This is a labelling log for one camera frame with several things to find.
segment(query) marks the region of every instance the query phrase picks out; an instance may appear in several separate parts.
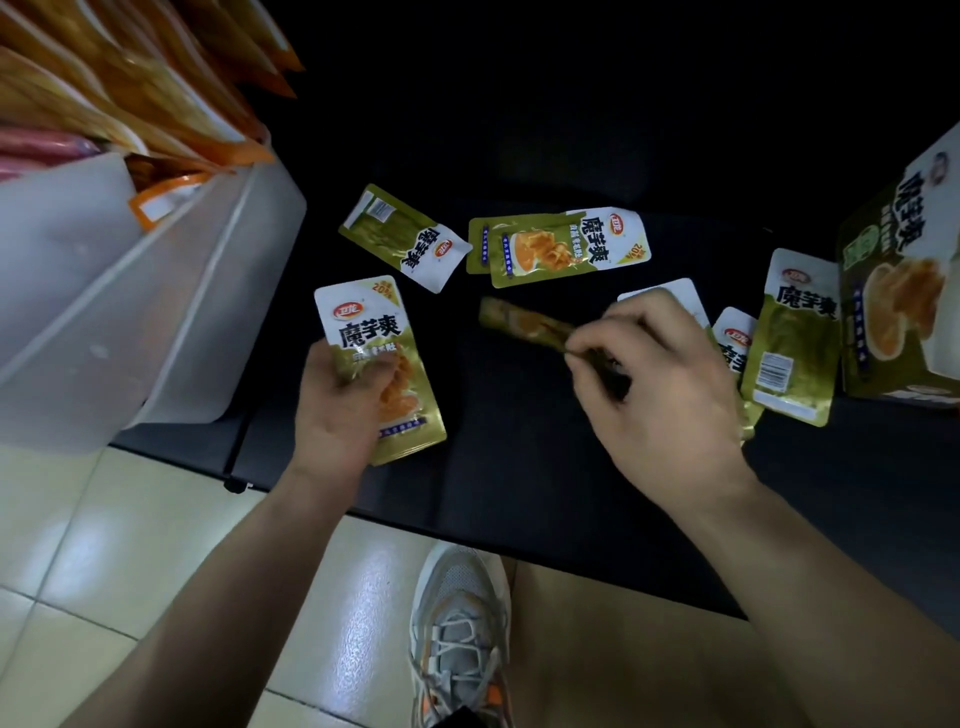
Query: pink snack packet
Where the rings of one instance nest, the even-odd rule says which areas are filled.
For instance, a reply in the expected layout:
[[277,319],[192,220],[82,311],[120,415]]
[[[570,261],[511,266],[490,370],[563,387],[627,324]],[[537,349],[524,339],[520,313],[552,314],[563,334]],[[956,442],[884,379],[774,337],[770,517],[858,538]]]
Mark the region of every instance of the pink snack packet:
[[81,159],[100,154],[100,147],[85,136],[0,126],[0,155]]

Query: snack packet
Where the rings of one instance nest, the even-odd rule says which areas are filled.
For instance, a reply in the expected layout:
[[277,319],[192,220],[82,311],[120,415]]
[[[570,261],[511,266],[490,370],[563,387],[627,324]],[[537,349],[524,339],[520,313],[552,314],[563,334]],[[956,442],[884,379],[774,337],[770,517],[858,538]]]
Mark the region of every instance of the snack packet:
[[[693,316],[697,324],[706,332],[707,338],[717,347],[717,349],[723,353],[723,346],[718,342],[717,337],[715,336],[714,329],[710,328],[709,318],[707,317],[707,311],[704,309],[704,305],[700,301],[700,295],[697,293],[697,288],[693,284],[691,279],[677,279],[671,280],[669,283],[664,283],[662,285],[653,285],[649,288],[642,288],[639,291],[632,291],[630,293],[624,293],[617,297],[618,301],[623,301],[624,299],[629,299],[632,296],[636,296],[639,293],[644,291],[650,291],[654,288],[665,288],[670,291],[680,302],[680,305],[683,306],[687,312]],[[763,414],[763,408],[754,404],[753,402],[743,401],[743,406],[740,411],[740,442],[741,444],[747,440],[752,440],[756,434],[756,421],[760,419],[760,415]]]
[[371,465],[443,442],[444,421],[393,277],[328,285],[314,292],[314,300],[344,380],[356,378],[381,352],[399,357],[394,381],[380,396],[380,440]]
[[640,216],[620,207],[474,218],[468,237],[468,272],[490,273],[496,288],[650,259]]
[[489,296],[480,302],[480,326],[566,353],[574,326]]
[[148,154],[144,140],[129,126],[96,109],[50,71],[2,46],[0,122],[105,139],[121,149]]
[[112,2],[159,49],[161,57],[179,71],[190,85],[227,115],[241,132],[263,141],[266,128],[229,81],[213,67],[200,42],[168,0],[97,0]]
[[[733,372],[737,388],[743,380],[743,371],[747,368],[747,356],[754,343],[755,330],[756,319],[753,316],[730,306],[723,309],[720,318],[713,324],[713,339]],[[760,415],[763,414],[763,407],[748,400],[744,400],[743,407],[747,426],[756,427]]]
[[109,99],[92,68],[7,0],[0,0],[0,44],[73,85],[84,96]]
[[840,360],[840,270],[777,248],[740,392],[747,401],[818,427],[827,423]]
[[[121,109],[175,136],[218,164],[272,161],[165,61],[120,47],[87,0],[23,0],[43,30],[76,53]],[[91,101],[103,107],[97,99]]]
[[293,46],[260,0],[221,0],[224,9],[281,71],[302,71]]
[[0,154],[70,160],[99,155],[100,147],[77,134],[0,127]]
[[652,285],[648,288],[641,288],[638,291],[631,291],[630,293],[621,293],[616,297],[618,301],[623,301],[624,299],[632,298],[646,291],[652,291],[654,288],[663,288],[670,291],[674,295],[674,298],[680,302],[680,305],[683,306],[687,312],[697,320],[697,323],[707,330],[710,328],[710,321],[707,318],[707,311],[704,309],[704,305],[700,302],[700,294],[697,293],[697,287],[693,284],[691,279],[676,279],[671,280],[669,283],[661,283],[660,285]]
[[174,0],[174,6],[200,42],[224,62],[232,81],[246,81],[280,96],[297,98],[263,49],[217,0]]
[[440,293],[470,245],[446,225],[375,184],[340,226],[340,234],[432,293]]

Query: right hand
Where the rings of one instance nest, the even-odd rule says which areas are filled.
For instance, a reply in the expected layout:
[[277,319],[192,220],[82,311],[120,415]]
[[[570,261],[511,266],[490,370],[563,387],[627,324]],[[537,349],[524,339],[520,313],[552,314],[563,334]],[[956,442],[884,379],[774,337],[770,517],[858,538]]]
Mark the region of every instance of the right hand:
[[566,347],[606,350],[630,375],[630,392],[613,400],[590,364],[566,355],[577,399],[614,465],[668,513],[708,505],[752,478],[732,374],[671,293],[658,288],[615,303]]

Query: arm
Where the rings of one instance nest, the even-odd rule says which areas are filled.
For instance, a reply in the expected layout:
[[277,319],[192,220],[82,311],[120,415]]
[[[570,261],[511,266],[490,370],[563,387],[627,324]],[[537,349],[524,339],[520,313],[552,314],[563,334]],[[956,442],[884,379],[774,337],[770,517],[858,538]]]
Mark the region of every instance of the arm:
[[273,491],[210,552],[160,621],[63,724],[242,726],[293,628],[377,437],[390,357],[339,386],[315,344],[294,457]]
[[630,373],[614,401],[567,356],[613,463],[704,553],[816,725],[960,725],[960,644],[756,479],[731,373],[676,299],[620,302],[567,346]]

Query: orange snack packet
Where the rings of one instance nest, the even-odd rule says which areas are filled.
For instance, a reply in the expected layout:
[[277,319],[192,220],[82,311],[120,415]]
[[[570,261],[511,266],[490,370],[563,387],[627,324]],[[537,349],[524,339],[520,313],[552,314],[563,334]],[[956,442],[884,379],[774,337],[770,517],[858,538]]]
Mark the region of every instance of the orange snack packet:
[[130,127],[94,107],[50,71],[2,46],[0,121],[105,139],[122,149],[148,154],[147,145]]
[[252,139],[262,141],[266,128],[240,93],[213,67],[210,59],[168,0],[96,0],[122,8],[142,33],[152,38],[161,56],[229,120]]
[[266,52],[277,68],[281,71],[303,70],[303,64],[297,58],[287,36],[279,29],[260,0],[221,0],[221,4],[251,40]]
[[86,63],[7,0],[0,0],[0,44],[21,56],[39,63],[64,79],[87,97],[109,99],[107,90]]
[[20,0],[45,30],[97,73],[114,103],[218,164],[272,161],[164,61],[125,51],[87,0]]
[[174,5],[200,42],[224,63],[232,81],[245,81],[279,96],[297,98],[263,49],[217,0],[175,0]]

